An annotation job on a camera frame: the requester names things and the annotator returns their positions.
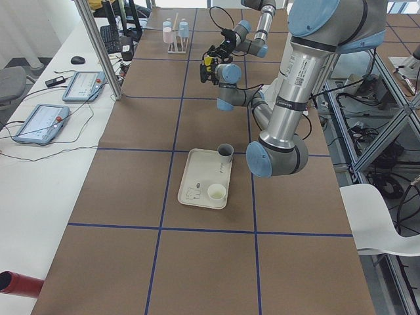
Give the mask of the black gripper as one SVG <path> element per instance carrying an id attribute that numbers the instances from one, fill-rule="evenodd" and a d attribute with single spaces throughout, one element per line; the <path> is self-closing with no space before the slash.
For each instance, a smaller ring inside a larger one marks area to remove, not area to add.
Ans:
<path id="1" fill-rule="evenodd" d="M 211 58 L 221 59 L 222 63 L 231 63 L 233 60 L 231 54 L 236 48 L 236 32 L 223 28 L 221 34 L 224 41 L 218 46 L 211 45 L 209 49 L 203 53 L 202 64 L 210 61 Z"/>
<path id="2" fill-rule="evenodd" d="M 217 64 L 213 63 L 210 65 L 205 65 L 203 62 L 199 65 L 199 74 L 200 74 L 200 81 L 202 83 L 206 83 L 207 81 L 211 81 L 213 85 L 218 85 L 219 80 L 216 77 L 215 70 Z"/>

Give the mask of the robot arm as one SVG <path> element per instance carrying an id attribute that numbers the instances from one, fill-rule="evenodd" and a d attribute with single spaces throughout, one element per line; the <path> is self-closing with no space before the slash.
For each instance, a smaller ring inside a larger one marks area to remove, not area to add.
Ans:
<path id="1" fill-rule="evenodd" d="M 240 20 L 233 29 L 222 28 L 215 21 L 213 23 L 220 28 L 223 41 L 218 47 L 211 45 L 203 56 L 210 56 L 221 60 L 224 63 L 232 61 L 234 52 L 243 52 L 244 55 L 251 54 L 264 58 L 268 51 L 266 40 L 272 21 L 276 14 L 275 1 L 241 1 L 241 4 L 249 9 L 260 12 L 259 23 L 252 40 L 247 38 L 251 31 L 251 24 L 247 20 Z"/>
<path id="2" fill-rule="evenodd" d="M 251 26 L 245 20 L 231 30 L 223 29 L 224 41 L 211 46 L 202 56 L 200 79 L 219 88 L 220 110 L 246 106 L 253 113 L 261 131 L 258 139 L 247 146 L 246 160 L 255 176 L 298 173 L 308 161 L 308 150 L 296 129 L 326 58 L 334 53 L 378 47 L 385 38 L 387 2 L 295 1 L 287 20 L 292 52 L 272 106 L 260 92 L 238 88 L 242 72 L 233 63 L 232 53 L 266 55 L 266 39 L 276 4 L 244 1 L 243 5 L 261 14 L 253 40 L 247 38 Z"/>

